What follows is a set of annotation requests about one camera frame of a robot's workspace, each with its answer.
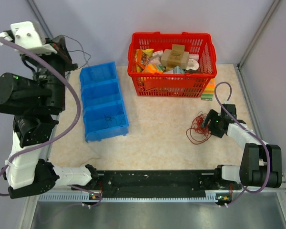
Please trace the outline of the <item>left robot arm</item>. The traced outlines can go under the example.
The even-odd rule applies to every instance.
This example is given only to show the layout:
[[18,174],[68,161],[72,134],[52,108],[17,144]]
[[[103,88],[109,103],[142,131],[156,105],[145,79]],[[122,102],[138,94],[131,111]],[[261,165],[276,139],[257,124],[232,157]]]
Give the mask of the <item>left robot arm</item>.
[[92,165],[59,167],[40,158],[43,148],[56,141],[51,136],[58,124],[54,116],[65,109],[66,90],[73,95],[77,108],[66,132],[75,127],[80,117],[79,98],[65,78],[78,65],[69,55],[65,38],[46,39],[49,51],[28,50],[6,33],[0,34],[0,43],[19,51],[23,64],[33,73],[32,79],[13,73],[0,76],[0,113],[14,116],[12,150],[0,171],[0,177],[9,184],[7,196],[11,199],[36,196],[63,186],[92,191],[99,182]]

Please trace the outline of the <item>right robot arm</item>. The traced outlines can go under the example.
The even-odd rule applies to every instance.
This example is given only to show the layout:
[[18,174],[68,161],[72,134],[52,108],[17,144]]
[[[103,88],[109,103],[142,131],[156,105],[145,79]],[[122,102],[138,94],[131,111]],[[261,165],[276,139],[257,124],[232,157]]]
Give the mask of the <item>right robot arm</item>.
[[266,187],[279,188],[282,184],[281,148],[255,138],[253,130],[246,122],[238,120],[238,125],[224,110],[221,113],[211,109],[201,127],[206,127],[211,135],[224,135],[235,140],[243,150],[240,166],[220,165],[220,172],[213,176],[213,184],[223,189],[230,181],[244,186],[261,187],[267,179]]

